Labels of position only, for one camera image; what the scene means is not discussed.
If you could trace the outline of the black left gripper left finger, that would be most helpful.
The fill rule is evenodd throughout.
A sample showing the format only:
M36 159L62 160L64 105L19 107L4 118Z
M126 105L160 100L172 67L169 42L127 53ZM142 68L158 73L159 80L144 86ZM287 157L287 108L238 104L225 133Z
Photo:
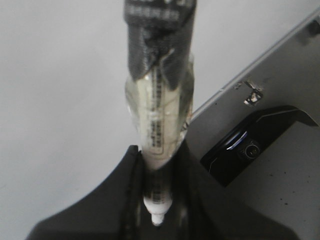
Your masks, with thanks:
M87 196L37 223L28 240L132 240L140 203L140 158L128 147L113 172Z

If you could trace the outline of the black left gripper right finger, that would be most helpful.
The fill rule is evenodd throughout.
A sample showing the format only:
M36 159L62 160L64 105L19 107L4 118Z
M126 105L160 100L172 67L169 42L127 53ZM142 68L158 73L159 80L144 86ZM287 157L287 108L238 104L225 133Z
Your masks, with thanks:
M173 158L174 215L164 240L297 240L289 227L229 195L186 142Z

